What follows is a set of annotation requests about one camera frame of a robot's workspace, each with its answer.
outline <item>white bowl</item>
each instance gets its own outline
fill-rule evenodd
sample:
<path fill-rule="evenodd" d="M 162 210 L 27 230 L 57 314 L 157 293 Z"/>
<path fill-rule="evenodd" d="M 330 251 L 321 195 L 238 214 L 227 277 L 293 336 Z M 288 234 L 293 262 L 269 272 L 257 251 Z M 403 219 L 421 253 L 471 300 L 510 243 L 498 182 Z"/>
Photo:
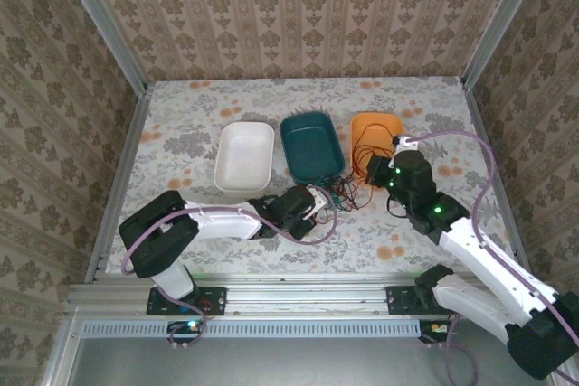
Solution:
<path fill-rule="evenodd" d="M 271 178 L 273 128 L 263 122 L 233 122 L 223 129 L 214 183 L 226 196 L 263 196 Z"/>

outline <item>plastic bowl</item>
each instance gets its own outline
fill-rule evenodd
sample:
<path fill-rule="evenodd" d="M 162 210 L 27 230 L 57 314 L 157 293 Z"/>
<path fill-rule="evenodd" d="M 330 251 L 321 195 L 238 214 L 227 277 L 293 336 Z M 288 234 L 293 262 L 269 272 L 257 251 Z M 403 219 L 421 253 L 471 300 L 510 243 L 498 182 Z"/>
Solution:
<path fill-rule="evenodd" d="M 281 121 L 280 135 L 289 172 L 296 183 L 315 183 L 344 170 L 344 155 L 327 114 L 305 112 L 287 117 Z"/>
<path fill-rule="evenodd" d="M 403 132 L 404 125 L 402 121 L 391 113 L 362 112 L 356 114 L 350 121 L 350 164 L 354 167 L 355 146 L 378 146 L 394 153 L 392 137 L 401 135 Z M 380 150 L 376 150 L 374 154 L 386 156 L 386 153 Z M 370 157 L 370 154 L 363 155 L 358 162 L 359 167 L 364 171 L 368 166 Z M 363 178 L 361 174 L 355 174 L 355 176 L 358 179 Z"/>
<path fill-rule="evenodd" d="M 214 183 L 226 196 L 263 196 L 271 178 L 273 128 L 263 122 L 233 122 L 223 129 Z"/>

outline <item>floral tablecloth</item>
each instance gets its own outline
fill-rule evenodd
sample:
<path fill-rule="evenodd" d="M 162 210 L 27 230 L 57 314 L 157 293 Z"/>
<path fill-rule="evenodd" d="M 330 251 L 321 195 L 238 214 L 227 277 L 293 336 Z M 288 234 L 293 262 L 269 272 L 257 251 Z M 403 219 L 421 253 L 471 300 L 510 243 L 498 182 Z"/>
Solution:
<path fill-rule="evenodd" d="M 391 112 L 406 132 L 420 135 L 445 129 L 474 132 L 458 78 L 287 79 L 171 81 L 155 86 L 119 223 L 167 189 L 200 203 L 234 202 L 214 186 L 219 137 L 234 121 L 263 121 L 276 131 L 267 194 L 293 185 L 283 154 L 279 125 L 287 116 L 327 112 L 334 122 L 349 173 L 349 122 L 356 112 Z M 477 144 L 461 137 L 437 137 L 420 145 L 439 188 L 471 206 L 487 176 Z M 369 187 L 361 187 L 360 201 Z M 231 275 L 416 273 L 442 263 L 465 271 L 451 255 L 386 213 L 385 191 L 356 212 L 341 212 L 330 241 L 303 247 L 269 240 L 193 240 L 181 259 L 193 273 Z M 493 192 L 481 207 L 481 225 L 512 256 Z M 327 231 L 318 225 L 305 240 Z M 125 248 L 117 234 L 107 272 L 119 273 Z"/>

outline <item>damask wallpaper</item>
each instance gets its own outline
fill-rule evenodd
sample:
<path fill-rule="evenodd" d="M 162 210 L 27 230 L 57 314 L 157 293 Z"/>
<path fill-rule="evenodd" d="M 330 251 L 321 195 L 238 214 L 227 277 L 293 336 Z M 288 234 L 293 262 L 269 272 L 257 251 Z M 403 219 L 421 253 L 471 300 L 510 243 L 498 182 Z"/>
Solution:
<path fill-rule="evenodd" d="M 149 81 L 462 74 L 498 0 L 104 0 Z"/>
<path fill-rule="evenodd" d="M 579 291 L 579 0 L 524 0 L 475 95 L 531 266 Z"/>
<path fill-rule="evenodd" d="M 0 0 L 0 384 L 41 375 L 135 102 L 80 0 Z"/>

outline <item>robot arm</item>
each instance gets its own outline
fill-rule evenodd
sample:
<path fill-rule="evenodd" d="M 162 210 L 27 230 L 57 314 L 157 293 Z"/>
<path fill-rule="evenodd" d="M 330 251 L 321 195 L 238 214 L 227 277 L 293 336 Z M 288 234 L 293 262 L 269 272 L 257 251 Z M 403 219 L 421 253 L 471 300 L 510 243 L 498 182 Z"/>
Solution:
<path fill-rule="evenodd" d="M 392 159 L 371 157 L 366 182 L 385 187 L 391 200 L 405 208 L 413 228 L 460 259 L 494 296 L 467 284 L 440 265 L 416 279 L 417 291 L 429 288 L 440 306 L 488 330 L 507 345 L 525 372 L 544 379 L 575 354 L 577 346 L 538 296 L 553 305 L 576 333 L 579 297 L 571 292 L 558 294 L 520 267 L 484 233 L 481 243 L 469 212 L 454 198 L 437 191 L 430 164 L 418 151 L 417 143 L 408 139 L 394 139 L 396 149 Z M 525 277 L 536 291 L 529 292 L 495 256 Z"/>
<path fill-rule="evenodd" d="M 223 210 L 218 212 L 195 212 L 175 217 L 147 237 L 135 250 L 131 261 L 137 276 L 153 279 L 169 296 L 181 299 L 195 290 L 193 279 L 178 260 L 194 238 L 248 240 L 276 235 L 259 220 L 237 212 L 245 210 L 301 240 L 316 226 L 313 215 L 326 205 L 327 199 L 319 191 L 311 186 L 297 185 L 280 197 L 265 196 L 235 205 L 221 205 L 219 208 Z M 129 250 L 141 234 L 165 216 L 203 207 L 202 204 L 184 201 L 177 191 L 167 191 L 123 221 L 119 234 Z"/>

